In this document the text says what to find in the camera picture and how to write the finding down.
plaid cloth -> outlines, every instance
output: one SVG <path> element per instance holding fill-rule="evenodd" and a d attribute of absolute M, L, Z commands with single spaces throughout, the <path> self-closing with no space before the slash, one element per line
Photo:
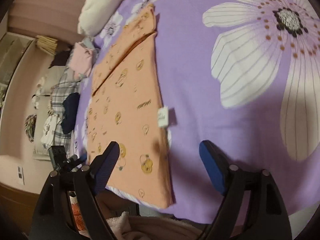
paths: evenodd
<path fill-rule="evenodd" d="M 63 120 L 65 111 L 63 107 L 63 101 L 68 97 L 68 95 L 75 92 L 80 92 L 80 82 L 71 82 L 72 78 L 73 71 L 70 68 L 68 68 L 67 65 L 60 79 L 59 84 L 56 85 L 52 91 L 52 109 L 56 114 L 59 115 L 61 121 Z M 69 157 L 70 140 L 71 133 L 64 134 L 61 127 L 61 122 L 59 122 L 55 130 L 53 145 L 64 145 L 67 157 Z"/>

white pillow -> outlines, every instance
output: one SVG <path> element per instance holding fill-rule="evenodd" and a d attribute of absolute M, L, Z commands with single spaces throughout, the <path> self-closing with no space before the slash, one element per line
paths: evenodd
<path fill-rule="evenodd" d="M 97 35 L 106 25 L 122 0 L 85 0 L 79 16 L 78 33 Z"/>

flower center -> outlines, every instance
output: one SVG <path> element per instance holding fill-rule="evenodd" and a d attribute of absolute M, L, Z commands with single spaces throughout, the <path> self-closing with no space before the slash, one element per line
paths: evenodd
<path fill-rule="evenodd" d="M 151 0 L 145 0 L 141 6 L 140 6 L 140 9 L 144 8 L 148 3 L 150 3 Z"/>
<path fill-rule="evenodd" d="M 283 31 L 287 30 L 294 38 L 297 34 L 302 35 L 302 29 L 308 33 L 308 29 L 301 23 L 300 16 L 297 12 L 292 11 L 290 8 L 283 7 L 277 11 L 272 11 L 277 19 L 277 29 Z"/>
<path fill-rule="evenodd" d="M 107 29 L 107 35 L 112 36 L 114 33 L 115 33 L 114 26 L 111 25 L 111 26 Z"/>
<path fill-rule="evenodd" d="M 294 12 L 282 10 L 278 13 L 278 15 L 284 25 L 288 26 L 290 30 L 297 31 L 300 29 L 299 18 Z"/>

bed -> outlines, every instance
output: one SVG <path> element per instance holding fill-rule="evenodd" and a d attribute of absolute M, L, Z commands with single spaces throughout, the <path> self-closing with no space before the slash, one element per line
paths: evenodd
<path fill-rule="evenodd" d="M 243 169 L 271 171 L 289 214 L 319 201 L 320 22 L 308 0 L 124 0 L 95 38 L 97 64 L 149 2 L 158 21 L 159 87 L 174 120 L 174 204 L 161 212 L 214 219 L 222 196 L 199 157 L 206 139 Z M 91 85 L 92 76 L 81 84 L 78 156 L 87 154 Z"/>

wall socket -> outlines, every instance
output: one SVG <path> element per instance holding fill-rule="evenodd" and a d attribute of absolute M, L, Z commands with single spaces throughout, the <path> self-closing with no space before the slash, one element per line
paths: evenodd
<path fill-rule="evenodd" d="M 18 166 L 18 183 L 24 185 L 23 168 L 21 166 Z"/>

